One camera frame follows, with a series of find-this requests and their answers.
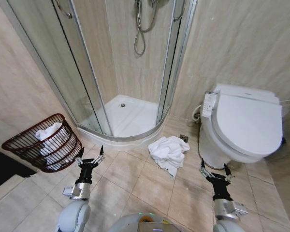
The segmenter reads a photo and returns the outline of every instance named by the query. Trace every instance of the white towel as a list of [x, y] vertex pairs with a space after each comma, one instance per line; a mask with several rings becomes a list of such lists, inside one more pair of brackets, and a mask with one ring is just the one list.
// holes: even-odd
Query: white towel
[[161, 168], [167, 169], [173, 177], [176, 176], [177, 169], [184, 164], [183, 151], [189, 149], [188, 143], [175, 136], [162, 137], [148, 146], [150, 156]]
[[[45, 130], [38, 130], [35, 133], [35, 137], [42, 141], [46, 138], [48, 138], [49, 136], [51, 136], [52, 134], [54, 134], [59, 128], [61, 127], [61, 123], [59, 122], [55, 122], [52, 126], [46, 128]], [[43, 142], [44, 148], [41, 148], [40, 150], [40, 154], [43, 156], [48, 155], [49, 153], [57, 150], [61, 145], [63, 145], [64, 142], [66, 142], [68, 139], [68, 134], [66, 132], [66, 130], [64, 128], [62, 128], [58, 134], [54, 135], [52, 138], [50, 138], [49, 140]], [[56, 152], [58, 153], [59, 157], [64, 155], [62, 154], [62, 151], [60, 152]], [[46, 157], [46, 164], [49, 165], [53, 162], [55, 162], [56, 159], [52, 159], [50, 157]], [[62, 163], [64, 163], [64, 161], [61, 161], [60, 163], [58, 163], [58, 166], [61, 166]], [[52, 169], [58, 169], [60, 167], [53, 167], [50, 166]]]

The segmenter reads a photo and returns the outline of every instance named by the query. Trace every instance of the toilet bowl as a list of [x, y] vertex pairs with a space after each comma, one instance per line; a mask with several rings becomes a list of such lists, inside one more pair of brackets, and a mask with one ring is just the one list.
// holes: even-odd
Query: toilet bowl
[[205, 95], [201, 123], [199, 152], [212, 168], [255, 163], [281, 144], [281, 105], [270, 91], [219, 84]]

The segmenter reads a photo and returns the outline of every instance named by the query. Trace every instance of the floor drain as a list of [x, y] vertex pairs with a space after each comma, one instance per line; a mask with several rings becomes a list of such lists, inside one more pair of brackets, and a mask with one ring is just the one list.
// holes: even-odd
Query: floor drain
[[181, 135], [179, 135], [179, 138], [184, 140], [185, 143], [188, 142], [188, 136], [186, 136], [186, 135], [181, 134]]

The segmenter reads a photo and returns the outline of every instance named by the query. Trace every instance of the wire basket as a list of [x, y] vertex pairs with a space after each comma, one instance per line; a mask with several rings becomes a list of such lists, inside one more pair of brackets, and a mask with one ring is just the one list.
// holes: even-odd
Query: wire basket
[[[44, 140], [36, 132], [61, 123], [61, 126]], [[1, 146], [28, 161], [46, 173], [67, 168], [79, 154], [82, 143], [72, 131], [62, 114], [54, 114], [29, 129], [4, 142]]]

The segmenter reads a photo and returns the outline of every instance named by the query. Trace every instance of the shower door handle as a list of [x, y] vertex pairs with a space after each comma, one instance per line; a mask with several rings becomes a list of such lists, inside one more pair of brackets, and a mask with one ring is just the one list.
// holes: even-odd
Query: shower door handle
[[62, 12], [62, 14], [63, 14], [64, 16], [67, 16], [68, 19], [71, 19], [71, 18], [72, 18], [72, 13], [69, 12], [69, 11], [65, 11], [65, 10], [62, 8], [62, 6], [61, 6], [59, 0], [56, 0], [56, 4], [57, 4], [57, 7], [60, 9], [60, 11]]
[[182, 12], [180, 13], [179, 17], [176, 17], [173, 19], [174, 22], [178, 21], [179, 19], [182, 18], [184, 11], [185, 11], [185, 5], [186, 5], [186, 0], [183, 1], [183, 7], [182, 7]]

